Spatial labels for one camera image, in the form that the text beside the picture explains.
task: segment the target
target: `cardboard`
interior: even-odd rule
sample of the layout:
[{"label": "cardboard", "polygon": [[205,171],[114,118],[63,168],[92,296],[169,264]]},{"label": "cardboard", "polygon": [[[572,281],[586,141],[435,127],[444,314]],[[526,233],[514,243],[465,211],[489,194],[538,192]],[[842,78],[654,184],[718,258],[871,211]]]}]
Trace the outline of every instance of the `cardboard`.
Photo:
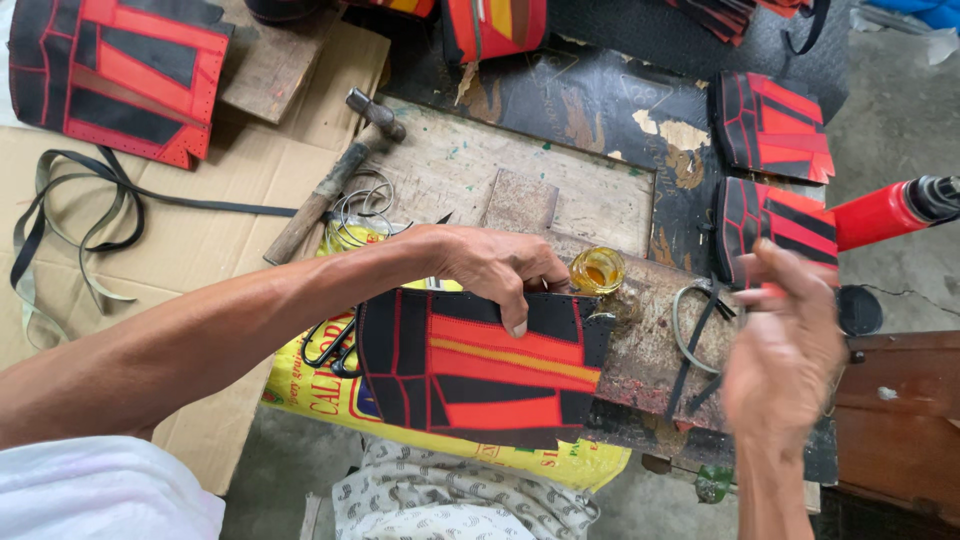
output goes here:
[{"label": "cardboard", "polygon": [[[390,42],[338,22],[296,110],[280,126],[269,127],[223,106],[216,112],[209,157],[195,172],[117,153],[135,184],[163,194],[298,208],[323,178],[357,131],[360,117],[344,104],[347,90],[373,93]],[[34,199],[36,160],[51,148],[100,158],[92,144],[63,135],[0,127],[0,271],[13,264],[12,228]],[[55,175],[82,170],[57,166]],[[98,180],[75,180],[56,188],[48,210],[75,238],[108,208],[114,187]],[[140,311],[211,283],[267,268],[262,258],[286,225],[286,218],[186,209],[144,199],[146,230],[131,248],[95,255],[88,269],[107,289],[137,298],[134,303],[104,299],[101,315],[78,270],[77,250],[48,233],[37,252],[37,305],[54,317],[71,338],[89,335]],[[132,209],[122,215],[130,217]],[[117,219],[98,239],[117,238],[133,226]],[[24,338],[21,303],[9,286],[0,287],[0,369],[31,356]],[[294,334],[301,329],[291,329]],[[31,326],[38,346],[56,344],[42,322]],[[188,405],[157,427],[154,442],[186,464],[201,486],[227,493],[253,414],[270,373],[265,359],[243,379]]]}]

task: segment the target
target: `blue object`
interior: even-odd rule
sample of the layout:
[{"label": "blue object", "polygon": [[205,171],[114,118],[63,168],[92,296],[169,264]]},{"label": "blue object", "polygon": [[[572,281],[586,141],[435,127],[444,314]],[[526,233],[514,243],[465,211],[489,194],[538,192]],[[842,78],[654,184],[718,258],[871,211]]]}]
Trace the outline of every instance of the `blue object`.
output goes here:
[{"label": "blue object", "polygon": [[868,0],[868,3],[893,10],[910,13],[930,28],[960,28],[960,0]]}]

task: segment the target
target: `glue jar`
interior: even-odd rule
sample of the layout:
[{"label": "glue jar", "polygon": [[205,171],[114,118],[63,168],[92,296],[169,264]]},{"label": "glue jar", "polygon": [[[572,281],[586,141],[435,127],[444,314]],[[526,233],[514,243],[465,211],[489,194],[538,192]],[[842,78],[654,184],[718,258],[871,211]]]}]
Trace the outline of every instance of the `glue jar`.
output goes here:
[{"label": "glue jar", "polygon": [[623,257],[610,248],[590,248],[570,262],[570,281],[580,294],[604,295],[623,283]]}]

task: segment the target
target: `hand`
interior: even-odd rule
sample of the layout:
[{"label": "hand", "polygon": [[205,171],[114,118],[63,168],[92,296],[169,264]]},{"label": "hand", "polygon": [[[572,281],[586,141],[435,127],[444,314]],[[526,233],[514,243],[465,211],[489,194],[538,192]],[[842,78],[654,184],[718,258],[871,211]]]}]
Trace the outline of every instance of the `hand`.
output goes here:
[{"label": "hand", "polygon": [[500,304],[513,337],[527,332],[524,292],[569,292],[569,271],[540,236],[454,225],[434,232],[444,239],[436,276]]},{"label": "hand", "polygon": [[754,279],[782,289],[736,293],[751,307],[733,342],[722,402],[737,437],[803,447],[822,414],[828,382],[844,358],[836,304],[829,283],[836,273],[800,260],[767,239],[740,258]]}]

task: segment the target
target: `white sleeve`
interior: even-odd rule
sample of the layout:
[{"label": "white sleeve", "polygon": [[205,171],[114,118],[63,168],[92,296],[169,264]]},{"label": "white sleeve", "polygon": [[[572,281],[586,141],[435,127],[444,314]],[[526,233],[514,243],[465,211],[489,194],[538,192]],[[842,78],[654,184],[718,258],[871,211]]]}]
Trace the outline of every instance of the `white sleeve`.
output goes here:
[{"label": "white sleeve", "polygon": [[216,540],[225,504],[190,470],[128,436],[0,452],[0,539]]}]

